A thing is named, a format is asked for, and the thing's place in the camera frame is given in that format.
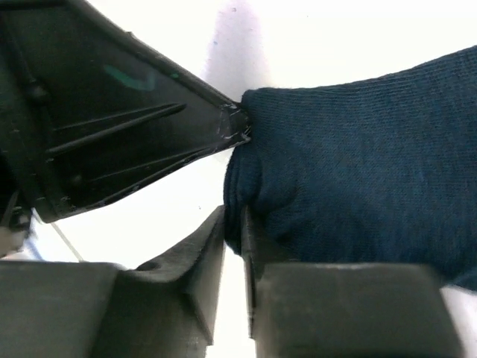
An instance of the ribbed fabric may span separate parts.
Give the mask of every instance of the ribbed fabric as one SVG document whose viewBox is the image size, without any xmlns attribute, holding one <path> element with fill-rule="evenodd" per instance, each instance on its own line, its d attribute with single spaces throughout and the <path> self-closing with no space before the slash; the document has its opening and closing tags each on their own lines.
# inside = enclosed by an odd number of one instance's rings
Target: ribbed fabric
<svg viewBox="0 0 477 358">
<path fill-rule="evenodd" d="M 224 188 L 302 261 L 425 263 L 477 290 L 477 47 L 368 81 L 244 94 Z"/>
</svg>

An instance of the black plastic part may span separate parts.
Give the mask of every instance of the black plastic part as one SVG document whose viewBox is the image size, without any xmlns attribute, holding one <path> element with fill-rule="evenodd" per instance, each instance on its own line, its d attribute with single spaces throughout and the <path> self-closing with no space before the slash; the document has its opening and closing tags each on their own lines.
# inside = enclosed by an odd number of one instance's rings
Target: black plastic part
<svg viewBox="0 0 477 358">
<path fill-rule="evenodd" d="M 249 140 L 237 104 L 82 0 L 0 0 L 0 148 L 44 222 Z"/>
<path fill-rule="evenodd" d="M 286 262 L 249 209 L 242 244 L 257 358 L 463 356 L 428 267 Z"/>
<path fill-rule="evenodd" d="M 134 271 L 0 261 L 0 357 L 200 358 L 212 344 L 223 208 Z"/>
</svg>

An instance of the white background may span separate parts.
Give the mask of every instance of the white background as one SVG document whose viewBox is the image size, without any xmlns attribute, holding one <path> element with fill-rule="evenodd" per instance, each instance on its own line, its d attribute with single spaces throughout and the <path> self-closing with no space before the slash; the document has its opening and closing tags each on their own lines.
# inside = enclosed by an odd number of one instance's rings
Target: white background
<svg viewBox="0 0 477 358">
<path fill-rule="evenodd" d="M 249 88 L 315 87 L 384 75 L 477 45 L 476 1 L 91 0 L 126 31 L 229 97 Z M 58 222 L 88 261 L 128 268 L 191 233 L 222 203 L 230 153 L 191 164 L 110 207 Z M 38 246 L 50 260 L 49 225 Z M 444 289 L 467 349 L 477 357 L 477 296 Z M 208 357 L 254 357 L 244 273 L 227 250 L 215 346 Z"/>
</svg>

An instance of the green mark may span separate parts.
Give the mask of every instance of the green mark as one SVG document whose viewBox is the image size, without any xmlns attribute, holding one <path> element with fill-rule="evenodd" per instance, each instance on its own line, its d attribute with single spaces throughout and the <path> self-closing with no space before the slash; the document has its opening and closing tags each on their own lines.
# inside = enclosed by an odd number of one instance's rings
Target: green mark
<svg viewBox="0 0 477 358">
<path fill-rule="evenodd" d="M 133 90 L 150 92 L 154 91 L 154 88 L 156 87 L 153 73 L 148 74 L 146 81 L 141 81 L 129 77 L 124 72 L 119 71 L 116 67 L 110 65 L 104 65 L 103 69 L 109 76 L 121 82 L 126 87 L 132 88 Z"/>
</svg>

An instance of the dark blue cloth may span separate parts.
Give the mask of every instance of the dark blue cloth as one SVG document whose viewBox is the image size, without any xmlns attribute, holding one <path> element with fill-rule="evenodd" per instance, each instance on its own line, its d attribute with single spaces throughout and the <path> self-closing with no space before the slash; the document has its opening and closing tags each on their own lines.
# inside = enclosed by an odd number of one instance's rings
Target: dark blue cloth
<svg viewBox="0 0 477 358">
<path fill-rule="evenodd" d="M 252 142 L 227 170 L 227 242 L 245 205 L 317 263 L 426 263 L 477 290 L 477 47 L 381 78 L 242 99 Z"/>
</svg>

